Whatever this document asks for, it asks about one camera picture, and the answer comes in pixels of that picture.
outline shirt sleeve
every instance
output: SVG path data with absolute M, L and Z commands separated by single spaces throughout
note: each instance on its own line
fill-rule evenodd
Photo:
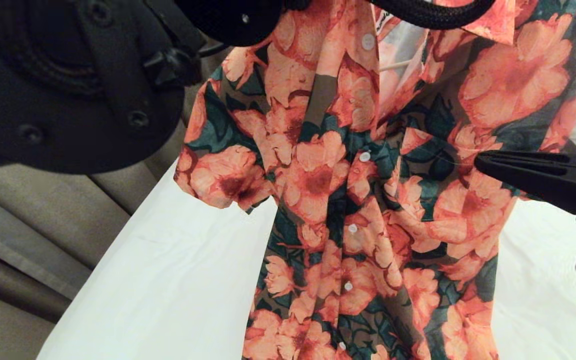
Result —
M 239 57 L 231 54 L 226 62 L 245 61 Z M 257 103 L 234 91 L 220 66 L 197 92 L 174 181 L 211 207 L 228 208 L 234 201 L 251 212 L 272 194 L 272 184 L 252 133 L 236 120 L 242 114 L 261 124 Z

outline orange flower print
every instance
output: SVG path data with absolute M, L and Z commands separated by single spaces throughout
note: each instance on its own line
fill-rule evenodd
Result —
M 289 317 L 281 322 L 277 335 L 277 348 L 281 359 L 296 359 L 298 349 L 304 344 L 306 332 L 308 331 L 310 321 L 301 324 L 294 317 Z
M 223 209 L 237 201 L 247 210 L 271 193 L 270 183 L 256 160 L 254 152 L 240 145 L 208 153 L 197 161 L 190 174 L 190 186 L 200 200 L 212 207 Z
M 476 39 L 472 32 L 462 29 L 453 30 L 432 30 L 428 35 L 427 47 L 431 49 L 428 59 L 423 65 L 421 79 L 428 84 L 439 80 L 444 72 L 446 60 L 450 59 L 462 45 L 471 43 Z
M 455 180 L 439 194 L 435 203 L 435 219 L 462 220 L 466 226 L 460 235 L 446 235 L 447 253 L 456 259 L 475 251 L 484 259 L 492 257 L 492 247 L 497 243 L 501 225 L 510 214 L 513 201 L 509 189 L 501 181 L 474 170 L 470 190 Z
M 413 57 L 412 63 L 408 64 L 408 68 L 419 64 L 421 57 Z M 392 116 L 396 116 L 398 112 L 402 111 L 406 105 L 410 103 L 413 98 L 419 94 L 422 88 L 419 87 L 419 80 L 421 79 L 422 66 L 414 66 L 412 72 L 407 76 L 407 72 L 398 81 L 396 89 L 388 89 L 390 86 L 388 82 L 381 84 L 382 96 L 379 96 L 379 116 L 381 119 L 377 122 L 377 129 L 382 129 Z
M 350 165 L 338 132 L 329 131 L 311 142 L 298 143 L 288 169 L 278 169 L 277 182 L 285 184 L 283 200 L 308 224 L 326 220 L 330 194 L 340 187 Z
M 388 199 L 392 202 L 397 201 L 397 187 L 400 184 L 400 173 L 402 172 L 402 157 L 397 158 L 397 163 L 395 168 L 390 174 L 390 178 L 383 185 L 383 191 L 385 192 Z
M 403 246 L 401 249 L 403 254 L 409 254 L 409 252 L 407 252 L 409 250 L 416 251 L 417 253 L 427 253 L 428 251 L 436 249 L 441 244 L 441 240 L 430 234 L 430 227 L 438 223 L 436 219 L 435 221 L 424 222 L 407 211 L 393 210 L 386 210 L 386 212 L 384 212 L 384 219 L 386 219 L 388 224 L 397 225 L 403 233 L 409 235 L 412 241 L 409 243 L 409 249 L 405 247 L 406 245 L 399 245 Z M 398 246 L 393 244 L 393 248 L 397 249 Z
M 306 270 L 306 287 L 301 291 L 299 297 L 292 301 L 288 310 L 288 314 L 294 316 L 300 324 L 313 316 L 317 291 L 322 278 L 322 264 L 315 264 Z
M 400 152 L 402 155 L 407 155 L 411 151 L 419 148 L 432 139 L 433 136 L 427 132 L 409 127 L 406 129 L 406 134 L 404 135 L 404 141 L 401 144 Z
M 254 299 L 257 298 L 261 294 L 261 289 L 259 287 L 254 288 L 254 296 L 252 296 L 252 303 L 250 303 L 250 311 L 248 312 L 248 317 L 252 319 L 253 315 L 255 314 L 255 301 Z
M 464 297 L 448 308 L 448 319 L 441 326 L 445 352 L 449 359 L 496 360 L 490 320 L 492 301 L 483 302 L 471 284 Z
M 246 329 L 244 358 L 250 360 L 276 360 L 279 326 L 282 319 L 272 311 L 261 309 L 254 312 L 252 325 Z
M 401 207 L 415 219 L 421 220 L 426 210 L 421 206 L 421 186 L 423 178 L 413 175 L 406 182 L 399 184 L 397 188 L 397 200 Z
M 274 43 L 268 45 L 268 68 L 265 70 L 265 93 L 268 103 L 273 99 L 287 108 L 290 95 L 295 91 L 310 92 L 315 71 L 287 57 L 277 50 Z
M 490 129 L 482 129 L 468 124 L 461 129 L 455 127 L 448 142 L 457 149 L 459 171 L 468 174 L 473 170 L 475 157 L 478 153 L 488 150 L 500 150 L 504 145 L 497 142 L 497 137 L 490 134 Z
M 334 356 L 335 349 L 330 344 L 330 333 L 322 329 L 322 324 L 312 322 L 295 359 L 328 360 Z
M 266 64 L 255 55 L 255 52 L 266 43 L 267 41 L 263 41 L 263 43 L 251 47 L 234 47 L 223 60 L 221 64 L 223 74 L 226 79 L 233 83 L 238 81 L 236 90 L 239 90 L 249 80 L 255 64 L 259 64 L 263 68 L 266 67 Z
M 355 204 L 361 205 L 370 194 L 370 179 L 377 176 L 377 165 L 372 161 L 355 161 L 348 173 L 348 196 Z
M 238 129 L 258 146 L 266 171 L 290 165 L 307 105 L 308 96 L 293 96 L 289 107 L 273 99 L 265 115 L 254 109 L 232 111 Z
M 279 330 L 278 345 L 282 359 L 334 359 L 330 333 L 323 330 L 322 324 L 312 321 L 309 326 L 303 326 L 288 321 L 284 320 Z
M 327 240 L 321 256 L 321 276 L 317 296 L 326 299 L 329 294 L 341 294 L 341 274 L 341 248 L 334 241 Z
M 295 319 L 302 324 L 306 319 L 313 316 L 313 312 L 315 311 L 315 301 L 317 301 L 315 296 L 309 294 L 308 291 L 302 291 L 299 294 L 299 297 L 292 299 L 288 314 L 291 317 L 295 317 Z
M 221 82 L 208 79 L 197 91 L 197 95 L 194 99 L 194 105 L 192 106 L 192 112 L 190 113 L 190 118 L 188 119 L 188 127 L 185 130 L 185 135 L 183 137 L 183 143 L 188 144 L 190 142 L 196 141 L 201 136 L 204 126 L 206 125 L 206 88 L 212 87 L 215 94 L 219 94 L 221 88 Z
M 339 313 L 359 315 L 377 295 L 371 268 L 365 262 L 348 257 L 341 262 L 341 296 Z
M 514 46 L 496 43 L 482 50 L 459 89 L 471 123 L 497 128 L 526 117 L 559 96 L 570 76 L 564 69 L 572 44 L 562 39 L 572 16 L 526 23 Z
M 439 305 L 438 282 L 432 269 L 411 269 L 403 271 L 403 284 L 412 303 L 414 328 L 423 333 L 430 316 Z
M 329 112 L 338 119 L 339 127 L 349 126 L 354 132 L 375 130 L 379 86 L 377 73 L 370 72 L 343 57 L 337 77 L 337 93 Z
M 267 256 L 268 264 L 265 265 L 268 274 L 263 280 L 268 286 L 268 292 L 272 297 L 285 296 L 293 291 L 293 269 L 279 256 Z
M 233 110 L 232 118 L 238 129 L 247 137 L 257 141 L 258 139 L 263 139 L 263 136 L 266 135 L 264 127 L 266 116 L 261 112 L 254 109 Z
M 337 346 L 336 353 L 334 353 L 334 360 L 353 360 L 353 358 L 348 355 L 348 351 L 343 349 L 342 346 Z
M 390 244 L 392 246 L 393 262 L 399 264 L 401 267 L 412 257 L 412 251 L 410 248 L 412 237 L 406 230 L 404 230 L 402 225 L 399 224 L 397 212 L 386 210 L 382 216 L 386 223 L 388 238 L 390 239 Z
M 197 156 L 192 150 L 185 146 L 181 151 L 181 155 L 179 155 L 176 169 L 174 169 L 174 182 L 176 182 L 184 192 L 192 196 L 195 196 L 195 191 L 190 186 L 190 173 L 192 173 L 192 170 L 195 168 L 195 164 L 197 164 Z
M 337 326 L 339 319 L 339 296 L 330 295 L 326 297 L 324 305 L 318 311 L 321 315 L 321 319 L 325 322 Z
M 477 276 L 483 265 L 484 259 L 479 257 L 475 251 L 471 251 L 454 264 L 439 266 L 439 270 L 448 276 L 450 280 L 459 281 L 457 290 L 461 291 L 465 283 Z
M 270 39 L 277 50 L 314 70 L 320 57 L 322 41 L 329 24 L 333 5 L 330 0 L 316 1 L 300 11 L 282 14 Z
M 412 356 L 414 360 L 431 360 L 428 342 L 426 340 L 415 342 L 412 346 Z
M 384 218 L 377 199 L 371 196 L 359 211 L 346 216 L 344 223 L 343 250 L 348 254 L 364 253 L 373 256 L 375 246 L 380 242 L 378 238 L 385 238 Z
M 382 344 L 377 345 L 377 353 L 373 353 L 370 356 L 370 360 L 391 360 L 391 357 L 388 355 L 388 350 Z
M 539 0 L 516 0 L 514 3 L 514 27 L 523 25 L 535 11 Z
M 269 152 L 269 155 L 263 157 L 263 166 L 266 169 L 290 165 L 293 149 L 297 145 L 302 129 L 306 107 L 308 96 L 292 96 L 288 101 L 288 107 L 275 100 L 270 103 L 265 124 L 267 136 L 265 139 L 255 139 L 260 149 Z
M 345 57 L 377 76 L 379 62 L 375 23 L 370 19 L 371 7 L 360 1 L 334 1 L 327 16 L 330 23 L 322 44 L 317 73 L 337 77 Z
M 395 253 L 390 237 L 384 233 L 385 226 L 377 199 L 371 196 L 358 212 L 346 216 L 343 248 L 347 254 L 363 253 L 370 257 L 367 266 L 377 292 L 392 297 L 402 285 L 402 262 L 398 261 L 401 257 Z
M 570 133 L 576 124 L 576 97 L 564 102 L 558 110 L 555 118 L 550 123 L 546 132 L 546 138 L 541 144 L 539 151 L 545 153 L 558 153 L 569 140 Z
M 330 231 L 325 223 L 309 225 L 302 223 L 297 227 L 297 237 L 304 249 L 311 253 L 322 251 L 329 238 Z

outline shirt collar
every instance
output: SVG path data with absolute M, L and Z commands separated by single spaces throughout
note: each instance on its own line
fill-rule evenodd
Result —
M 444 7 L 460 7 L 472 1 L 435 0 L 435 3 Z M 495 0 L 482 17 L 461 29 L 496 43 L 512 45 L 515 38 L 515 0 Z

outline black cord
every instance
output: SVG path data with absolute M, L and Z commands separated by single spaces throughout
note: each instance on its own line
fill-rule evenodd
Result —
M 446 7 L 424 0 L 368 0 L 397 18 L 431 30 L 450 30 L 464 27 L 481 18 L 495 0 L 474 0 L 458 7 Z
M 228 49 L 230 45 L 226 45 L 225 43 L 218 43 L 217 45 L 210 46 L 208 48 L 202 48 L 199 50 L 198 54 L 200 58 L 210 57 L 217 53 L 221 53 L 222 51 Z

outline white string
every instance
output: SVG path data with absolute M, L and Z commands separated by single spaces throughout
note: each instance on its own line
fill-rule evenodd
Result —
M 379 68 L 379 72 L 381 73 L 382 71 L 386 71 L 386 70 L 394 70 L 394 69 L 402 68 L 402 67 L 410 64 L 411 61 L 412 61 L 412 59 L 398 62 L 398 63 L 394 63 L 394 64 L 389 64 L 388 66 L 384 66 L 384 67 Z

